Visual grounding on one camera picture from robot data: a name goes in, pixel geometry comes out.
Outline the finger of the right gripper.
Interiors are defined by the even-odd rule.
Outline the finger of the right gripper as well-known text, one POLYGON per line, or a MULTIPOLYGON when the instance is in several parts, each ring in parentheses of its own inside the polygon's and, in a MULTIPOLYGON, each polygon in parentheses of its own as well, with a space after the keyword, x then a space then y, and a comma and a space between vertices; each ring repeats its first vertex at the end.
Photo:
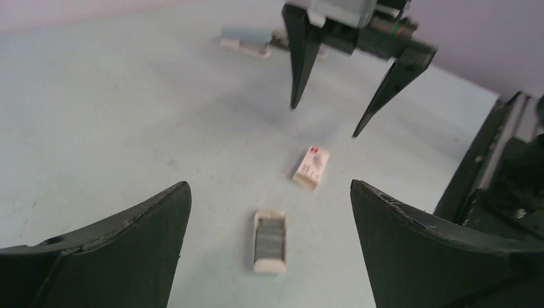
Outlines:
POLYGON ((282 8, 291 55, 291 110, 297 108, 321 46, 318 27, 310 22, 307 10, 286 3, 282 8))
POLYGON ((352 135, 353 138, 357 138, 361 134, 371 118, 382 107, 428 69, 436 52, 437 49, 430 46, 423 46, 422 48, 407 47, 401 52, 400 56, 396 58, 387 71, 376 93, 372 97, 355 128, 352 135))

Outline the blue stapler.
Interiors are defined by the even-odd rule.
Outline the blue stapler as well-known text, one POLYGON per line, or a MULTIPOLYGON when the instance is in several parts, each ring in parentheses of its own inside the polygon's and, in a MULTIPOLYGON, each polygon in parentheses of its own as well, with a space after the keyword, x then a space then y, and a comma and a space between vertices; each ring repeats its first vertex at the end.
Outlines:
POLYGON ((220 31, 220 46, 244 55, 267 59, 272 41, 269 29, 224 26, 220 31))

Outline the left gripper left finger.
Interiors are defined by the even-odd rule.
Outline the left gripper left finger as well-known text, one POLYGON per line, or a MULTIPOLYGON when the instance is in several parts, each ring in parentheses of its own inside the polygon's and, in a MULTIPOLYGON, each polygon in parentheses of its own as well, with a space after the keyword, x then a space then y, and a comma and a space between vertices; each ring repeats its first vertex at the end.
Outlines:
POLYGON ((191 213, 179 182, 35 246, 1 250, 2 307, 166 307, 191 213))

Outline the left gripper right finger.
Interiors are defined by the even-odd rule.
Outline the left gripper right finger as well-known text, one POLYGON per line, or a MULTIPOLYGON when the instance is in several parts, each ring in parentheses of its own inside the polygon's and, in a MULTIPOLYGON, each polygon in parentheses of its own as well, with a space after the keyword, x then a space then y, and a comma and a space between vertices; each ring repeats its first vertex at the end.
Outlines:
POLYGON ((543 245, 456 225, 353 180, 377 307, 542 307, 543 245))

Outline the staple box tray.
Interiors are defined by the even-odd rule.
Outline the staple box tray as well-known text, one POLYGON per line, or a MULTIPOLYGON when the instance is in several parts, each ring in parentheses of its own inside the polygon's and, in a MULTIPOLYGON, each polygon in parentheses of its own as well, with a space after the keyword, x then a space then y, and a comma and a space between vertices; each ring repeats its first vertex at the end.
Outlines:
POLYGON ((287 270, 287 219, 282 210, 260 209, 253 222, 252 266, 255 273, 287 270))

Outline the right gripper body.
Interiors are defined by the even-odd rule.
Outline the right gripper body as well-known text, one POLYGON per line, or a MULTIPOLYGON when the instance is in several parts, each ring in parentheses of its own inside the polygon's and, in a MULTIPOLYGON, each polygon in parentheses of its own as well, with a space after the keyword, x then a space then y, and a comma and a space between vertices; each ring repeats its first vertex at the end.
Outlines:
POLYGON ((321 42, 344 53, 356 49, 379 58, 399 58, 406 49, 425 52, 413 38, 418 23, 405 17, 410 1, 309 1, 308 9, 325 18, 321 42))

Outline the beige stapler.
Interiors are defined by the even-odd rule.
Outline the beige stapler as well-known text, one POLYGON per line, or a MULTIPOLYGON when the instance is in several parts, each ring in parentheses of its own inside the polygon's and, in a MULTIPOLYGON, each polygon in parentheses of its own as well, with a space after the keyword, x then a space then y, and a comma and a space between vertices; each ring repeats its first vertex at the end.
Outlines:
POLYGON ((277 28, 272 31, 270 45, 282 49, 284 51, 290 51, 289 39, 287 32, 283 28, 277 28))

